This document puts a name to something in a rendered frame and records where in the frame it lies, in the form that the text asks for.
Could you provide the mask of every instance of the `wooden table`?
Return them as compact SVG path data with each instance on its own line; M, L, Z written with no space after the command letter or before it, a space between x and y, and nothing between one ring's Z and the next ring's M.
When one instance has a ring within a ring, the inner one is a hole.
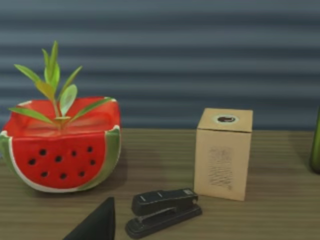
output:
M320 175L306 167L312 132L255 131L245 202L201 196L203 215L145 240L319 240ZM61 240L115 197L115 240L133 217L132 196L193 185L194 130L125 129L112 176L88 192L34 192L0 164L0 240Z

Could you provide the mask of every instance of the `box side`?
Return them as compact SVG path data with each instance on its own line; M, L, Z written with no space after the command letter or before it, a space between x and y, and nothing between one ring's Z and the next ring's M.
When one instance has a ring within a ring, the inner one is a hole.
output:
M205 108L198 129L251 133L253 111Z
M251 133L198 129L194 191L199 195L244 201Z

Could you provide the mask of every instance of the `green bottle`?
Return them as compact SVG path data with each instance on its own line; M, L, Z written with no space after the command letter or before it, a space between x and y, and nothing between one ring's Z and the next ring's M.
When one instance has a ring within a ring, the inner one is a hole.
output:
M310 168L316 174L320 174L320 108L316 120L316 127L313 136L313 144L310 157Z

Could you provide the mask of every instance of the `blue-gray wall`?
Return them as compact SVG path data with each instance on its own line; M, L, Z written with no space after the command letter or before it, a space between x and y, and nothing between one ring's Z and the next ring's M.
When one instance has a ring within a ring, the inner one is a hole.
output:
M254 110L255 129L313 129L320 1L3 0L0 125L41 98L13 64L43 69L58 40L81 96L119 100L124 127L195 128L203 108Z

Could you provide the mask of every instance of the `watermelon planter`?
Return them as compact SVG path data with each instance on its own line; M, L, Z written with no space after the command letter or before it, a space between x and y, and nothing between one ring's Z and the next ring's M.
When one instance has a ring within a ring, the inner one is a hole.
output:
M103 98L77 98L68 115L72 117ZM41 112L48 118L55 116L48 100L18 106ZM35 190L67 193L93 188L111 174L119 159L118 103L110 98L63 130L12 112L0 134L0 151L8 167Z

